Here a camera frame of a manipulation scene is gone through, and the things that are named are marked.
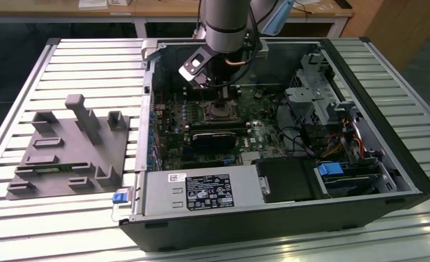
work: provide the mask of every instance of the paper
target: paper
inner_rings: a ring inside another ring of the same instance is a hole
[[[78,10],[102,10],[106,8],[106,0],[78,0]]]

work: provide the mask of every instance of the motherboard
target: motherboard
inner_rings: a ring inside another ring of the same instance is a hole
[[[155,111],[163,170],[248,165],[284,156],[272,118],[275,96],[263,95],[257,87],[241,88],[221,110],[201,93],[196,101],[179,93],[160,99]]]

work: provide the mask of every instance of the warning label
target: warning label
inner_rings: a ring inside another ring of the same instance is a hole
[[[185,177],[185,192],[191,211],[235,206],[228,174]]]

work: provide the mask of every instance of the blue release tab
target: blue release tab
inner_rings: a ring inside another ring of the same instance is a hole
[[[121,204],[128,202],[128,193],[114,193],[113,194],[113,204]]]
[[[323,163],[317,167],[317,172],[320,173],[320,176],[341,175],[343,169],[340,168],[339,163]]]

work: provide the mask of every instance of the blue drive latch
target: blue drive latch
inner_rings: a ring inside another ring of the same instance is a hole
[[[113,204],[123,204],[131,200],[131,187],[120,188],[113,194]]]
[[[317,172],[320,173],[320,176],[341,175],[343,168],[339,163],[323,163],[317,166]]]

